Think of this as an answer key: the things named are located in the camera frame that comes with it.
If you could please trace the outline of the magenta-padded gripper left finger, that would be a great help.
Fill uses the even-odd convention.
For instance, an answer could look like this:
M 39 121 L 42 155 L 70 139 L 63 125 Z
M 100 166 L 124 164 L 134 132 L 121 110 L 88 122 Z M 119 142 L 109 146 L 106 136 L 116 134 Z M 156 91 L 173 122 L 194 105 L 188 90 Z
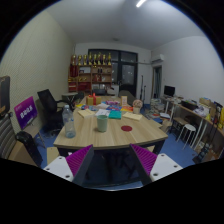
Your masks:
M 81 186 L 93 156 L 93 146 L 89 145 L 67 157 L 58 156 L 44 170 Z

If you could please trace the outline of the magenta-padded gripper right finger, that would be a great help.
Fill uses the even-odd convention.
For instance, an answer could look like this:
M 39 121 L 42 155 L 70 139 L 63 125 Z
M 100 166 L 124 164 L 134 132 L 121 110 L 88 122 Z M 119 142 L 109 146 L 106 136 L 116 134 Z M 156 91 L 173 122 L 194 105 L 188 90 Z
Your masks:
M 147 185 L 182 169 L 164 153 L 159 155 L 138 145 L 130 145 L 131 155 L 136 159 L 135 166 L 143 185 Z

